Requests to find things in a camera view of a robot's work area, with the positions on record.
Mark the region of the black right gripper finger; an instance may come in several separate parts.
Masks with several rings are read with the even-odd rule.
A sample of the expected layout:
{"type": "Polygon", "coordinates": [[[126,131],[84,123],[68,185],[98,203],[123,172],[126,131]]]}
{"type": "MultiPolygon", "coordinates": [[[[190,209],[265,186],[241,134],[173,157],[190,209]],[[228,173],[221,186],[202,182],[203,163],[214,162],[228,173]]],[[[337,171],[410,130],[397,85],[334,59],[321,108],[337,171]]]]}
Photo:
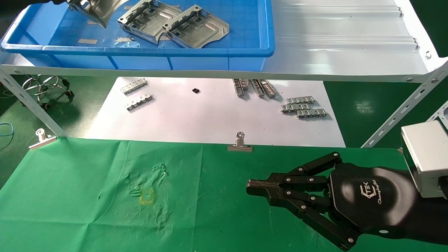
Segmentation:
{"type": "Polygon", "coordinates": [[[342,163],[338,152],[329,153],[300,165],[287,173],[272,173],[268,179],[250,179],[247,188],[285,188],[294,190],[320,190],[328,183],[320,173],[342,163]]]}

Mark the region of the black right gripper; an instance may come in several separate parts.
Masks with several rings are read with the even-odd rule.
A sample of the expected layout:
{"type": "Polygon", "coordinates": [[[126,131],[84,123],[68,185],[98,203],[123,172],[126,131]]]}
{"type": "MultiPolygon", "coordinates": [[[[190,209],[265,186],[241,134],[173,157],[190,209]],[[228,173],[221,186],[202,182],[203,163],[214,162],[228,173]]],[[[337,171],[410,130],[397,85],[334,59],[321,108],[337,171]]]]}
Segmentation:
{"type": "MultiPolygon", "coordinates": [[[[419,198],[408,171],[344,163],[330,173],[329,181],[335,211],[354,230],[389,239],[407,237],[406,219],[419,198]]],[[[287,209],[343,251],[357,242],[359,233],[320,214],[307,201],[311,197],[308,193],[284,188],[248,188],[247,193],[266,198],[270,206],[287,209]]]]}

